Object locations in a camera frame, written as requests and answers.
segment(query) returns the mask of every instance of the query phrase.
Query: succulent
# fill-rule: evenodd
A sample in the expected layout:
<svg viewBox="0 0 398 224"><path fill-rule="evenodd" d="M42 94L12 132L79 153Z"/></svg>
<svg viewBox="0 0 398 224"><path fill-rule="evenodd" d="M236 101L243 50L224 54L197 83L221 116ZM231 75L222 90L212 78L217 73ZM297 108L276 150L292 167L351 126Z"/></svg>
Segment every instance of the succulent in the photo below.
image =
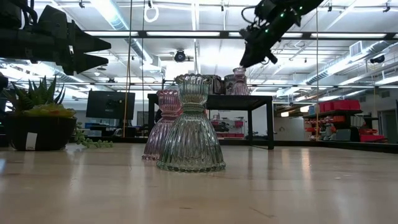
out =
<svg viewBox="0 0 398 224"><path fill-rule="evenodd" d="M39 86L29 80L28 91L19 89L14 82L13 85L16 95L11 95L8 91L3 90L4 95L12 103L9 108L16 114L21 115L24 111L29 111L35 106L40 105L61 105L65 97L65 89L62 86L60 94L54 98L55 85L57 78L55 77L50 86L47 88L46 77L40 81Z"/></svg>
<svg viewBox="0 0 398 224"><path fill-rule="evenodd" d="M83 146L86 146L87 148L90 148L91 146L94 147L113 147L113 142L110 141L102 141L98 140L97 142L93 142L92 139L86 138L85 135L83 134L83 131L81 130L81 122L77 122L76 128L75 128L75 141L76 144L81 144Z"/></svg>

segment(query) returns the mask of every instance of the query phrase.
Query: computer monitor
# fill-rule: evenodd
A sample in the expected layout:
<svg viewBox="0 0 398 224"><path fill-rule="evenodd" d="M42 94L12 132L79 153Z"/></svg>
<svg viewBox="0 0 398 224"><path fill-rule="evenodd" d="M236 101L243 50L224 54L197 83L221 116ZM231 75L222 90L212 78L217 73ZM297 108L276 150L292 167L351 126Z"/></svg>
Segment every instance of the computer monitor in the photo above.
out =
<svg viewBox="0 0 398 224"><path fill-rule="evenodd" d="M124 119L126 93L114 91L89 91L86 117ZM135 93L127 94L126 119L133 119Z"/></svg>

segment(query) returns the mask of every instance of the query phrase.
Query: ribbed glass vase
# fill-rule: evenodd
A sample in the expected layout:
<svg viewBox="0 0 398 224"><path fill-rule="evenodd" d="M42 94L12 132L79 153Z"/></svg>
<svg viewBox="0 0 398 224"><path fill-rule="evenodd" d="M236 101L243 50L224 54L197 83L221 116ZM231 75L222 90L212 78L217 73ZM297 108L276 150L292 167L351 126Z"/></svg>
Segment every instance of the ribbed glass vase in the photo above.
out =
<svg viewBox="0 0 398 224"><path fill-rule="evenodd" d="M231 95L250 95L248 86L246 85L245 68L235 68L233 70L235 77L235 84L232 86Z"/></svg>
<svg viewBox="0 0 398 224"><path fill-rule="evenodd" d="M177 119L177 112L181 109L177 90L159 90L157 93L159 108L162 110L162 118L155 124L149 134L145 145L143 159L157 160L163 150L164 140L170 131L174 121Z"/></svg>
<svg viewBox="0 0 398 224"><path fill-rule="evenodd" d="M178 172L210 172L225 168L216 132L203 111L209 78L185 74L175 79L183 113L165 140L157 167Z"/></svg>

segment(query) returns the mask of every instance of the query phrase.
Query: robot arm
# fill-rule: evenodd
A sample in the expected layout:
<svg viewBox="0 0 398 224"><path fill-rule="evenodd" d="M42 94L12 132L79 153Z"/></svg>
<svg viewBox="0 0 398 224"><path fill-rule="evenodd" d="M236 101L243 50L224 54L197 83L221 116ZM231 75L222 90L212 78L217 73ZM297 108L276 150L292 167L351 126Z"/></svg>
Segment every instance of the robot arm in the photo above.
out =
<svg viewBox="0 0 398 224"><path fill-rule="evenodd" d="M29 7L27 0L0 1L0 58L55 62L67 75L108 63L106 58L85 53L110 49L110 43L84 33L74 21L67 22L64 12L51 6L46 6L37 20L34 0L30 3Z"/></svg>
<svg viewBox="0 0 398 224"><path fill-rule="evenodd" d="M254 7L256 19L239 33L246 41L240 65L248 68L267 57L272 63L278 59L271 47L292 27L301 26L301 17L317 8L323 0L262 0Z"/></svg>

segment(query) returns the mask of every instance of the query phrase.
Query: security camera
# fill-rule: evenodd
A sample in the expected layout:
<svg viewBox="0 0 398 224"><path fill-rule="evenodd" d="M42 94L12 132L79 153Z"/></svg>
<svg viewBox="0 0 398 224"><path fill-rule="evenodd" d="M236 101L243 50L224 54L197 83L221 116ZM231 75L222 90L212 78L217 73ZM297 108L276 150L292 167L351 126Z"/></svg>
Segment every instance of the security camera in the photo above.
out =
<svg viewBox="0 0 398 224"><path fill-rule="evenodd" d="M176 62L183 62L186 59L186 55L183 50L178 50L177 53L174 55L174 60Z"/></svg>
<svg viewBox="0 0 398 224"><path fill-rule="evenodd" d="M372 58L370 60L370 62L371 63L383 63L385 59L386 59L385 56L382 55L382 56L379 56L379 57L376 57L376 58Z"/></svg>

